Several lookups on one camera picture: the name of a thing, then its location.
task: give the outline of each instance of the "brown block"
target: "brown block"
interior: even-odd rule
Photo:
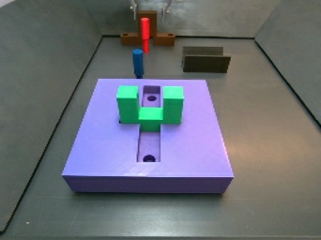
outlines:
[[[140,19],[150,19],[150,36],[156,35],[156,10],[140,10],[136,12],[136,21],[138,21],[138,33],[140,37]]]
[[[156,33],[156,37],[152,39],[152,44],[159,46],[174,46],[175,44],[175,34]]]
[[[123,33],[120,35],[120,42],[123,45],[140,45],[142,44],[142,39],[138,36],[138,33]]]

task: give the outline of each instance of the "purple block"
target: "purple block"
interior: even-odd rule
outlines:
[[[163,86],[184,88],[182,124],[160,127],[160,161],[138,162],[139,125],[119,124],[119,85],[139,86],[140,102],[146,85],[160,96]],[[223,193],[233,170],[206,81],[100,79],[63,177],[79,192]]]

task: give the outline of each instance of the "metal wall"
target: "metal wall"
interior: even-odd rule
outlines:
[[[103,35],[136,31],[130,1],[83,0]],[[279,0],[172,0],[160,22],[166,0],[136,0],[138,9],[158,10],[159,32],[178,36],[254,38]]]
[[[321,124],[321,1],[282,0],[255,41]]]
[[[100,40],[79,0],[0,8],[0,232]]]

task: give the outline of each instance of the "red peg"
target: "red peg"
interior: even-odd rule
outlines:
[[[142,18],[140,19],[140,29],[142,29],[142,39],[150,39],[150,19]]]
[[[148,41],[143,40],[143,52],[147,53],[150,51]]]

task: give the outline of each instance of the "green block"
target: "green block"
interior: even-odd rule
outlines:
[[[138,86],[119,86],[116,92],[116,102],[122,124],[138,123],[138,101]]]
[[[139,110],[139,124],[142,131],[160,131],[163,122],[163,108],[142,107]]]
[[[163,88],[163,113],[164,124],[180,124],[183,113],[184,91],[180,86],[164,86]]]
[[[116,92],[116,99],[138,98],[138,86],[119,86]]]
[[[183,100],[184,90],[182,86],[164,86],[163,87],[163,99]]]

